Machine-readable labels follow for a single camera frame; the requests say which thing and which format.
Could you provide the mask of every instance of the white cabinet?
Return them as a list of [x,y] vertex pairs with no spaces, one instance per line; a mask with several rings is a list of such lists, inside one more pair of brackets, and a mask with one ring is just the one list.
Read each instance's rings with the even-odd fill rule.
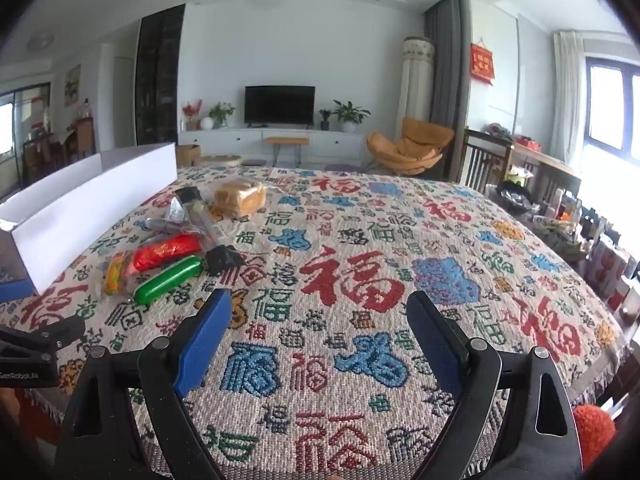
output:
[[213,130],[210,139],[207,139],[206,151],[223,155],[261,155],[263,153],[262,131]]
[[[341,132],[317,130],[201,130],[181,132],[178,144],[197,144],[202,155],[241,155],[245,158],[264,158],[271,162],[273,146],[264,142],[268,137],[305,137],[309,146],[303,146],[302,162],[317,164],[360,164],[363,155],[364,136]],[[292,162],[293,150],[281,150],[279,162]]]
[[321,160],[337,158],[359,161],[363,140],[359,134],[314,132],[309,140],[310,156]]

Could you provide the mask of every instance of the gray curtain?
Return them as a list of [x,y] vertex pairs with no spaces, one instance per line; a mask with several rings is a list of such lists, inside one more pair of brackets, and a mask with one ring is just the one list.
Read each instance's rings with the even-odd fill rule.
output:
[[429,178],[458,176],[469,99],[471,10],[469,0],[440,0],[424,13],[424,35],[436,47],[431,118],[455,136]]

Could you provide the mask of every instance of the orange fluffy object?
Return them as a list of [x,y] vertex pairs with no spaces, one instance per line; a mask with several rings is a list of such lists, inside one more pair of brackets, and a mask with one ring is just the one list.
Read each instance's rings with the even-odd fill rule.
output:
[[582,451],[582,469],[585,470],[616,434],[616,426],[609,413],[591,404],[576,406],[574,419]]

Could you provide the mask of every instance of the red packaged item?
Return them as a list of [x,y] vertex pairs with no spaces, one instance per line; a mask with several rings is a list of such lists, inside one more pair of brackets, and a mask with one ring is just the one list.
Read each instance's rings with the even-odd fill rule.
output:
[[522,144],[523,146],[526,146],[527,148],[529,148],[530,150],[533,150],[535,152],[541,152],[542,151],[542,146],[540,146],[539,143],[537,143],[535,140],[531,139],[530,137],[516,136],[515,137],[515,141],[518,144]]
[[164,242],[140,247],[133,254],[131,263],[137,272],[144,272],[172,260],[196,253],[200,248],[200,241],[196,235],[178,235]]

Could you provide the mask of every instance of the green packaged item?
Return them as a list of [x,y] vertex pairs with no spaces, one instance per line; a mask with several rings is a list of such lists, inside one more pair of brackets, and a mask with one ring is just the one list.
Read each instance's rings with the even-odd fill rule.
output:
[[187,256],[140,285],[134,291],[133,299],[137,304],[147,305],[180,285],[187,278],[200,274],[202,266],[199,258],[193,255]]

